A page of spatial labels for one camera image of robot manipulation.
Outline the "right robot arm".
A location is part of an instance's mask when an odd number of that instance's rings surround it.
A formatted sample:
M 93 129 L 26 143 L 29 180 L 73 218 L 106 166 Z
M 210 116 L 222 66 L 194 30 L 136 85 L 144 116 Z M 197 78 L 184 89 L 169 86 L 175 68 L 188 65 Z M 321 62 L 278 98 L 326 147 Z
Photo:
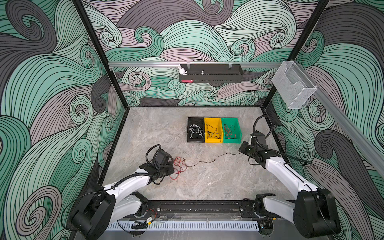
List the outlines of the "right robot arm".
M 293 200 L 283 200 L 272 193 L 256 196 L 255 213 L 266 218 L 280 217 L 294 224 L 299 233 L 307 238 L 337 235 L 341 223 L 336 199 L 327 189 L 321 189 L 297 173 L 285 160 L 289 155 L 270 149 L 266 143 L 269 135 L 257 131 L 258 117 L 252 128 L 250 142 L 243 142 L 239 153 L 248 157 L 251 166 L 263 167 L 273 174 L 292 194 Z

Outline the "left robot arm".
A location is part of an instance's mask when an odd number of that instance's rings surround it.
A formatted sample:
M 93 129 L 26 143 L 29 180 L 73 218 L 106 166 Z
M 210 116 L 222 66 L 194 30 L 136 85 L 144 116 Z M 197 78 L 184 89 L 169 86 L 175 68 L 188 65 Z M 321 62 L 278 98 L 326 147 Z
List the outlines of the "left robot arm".
M 149 184 L 159 185 L 172 175 L 174 159 L 161 145 L 154 145 L 147 151 L 145 160 L 134 173 L 106 186 L 91 185 L 75 199 L 69 217 L 72 229 L 87 240 L 96 240 L 111 223 L 128 215 L 145 215 L 148 200 L 138 190 Z

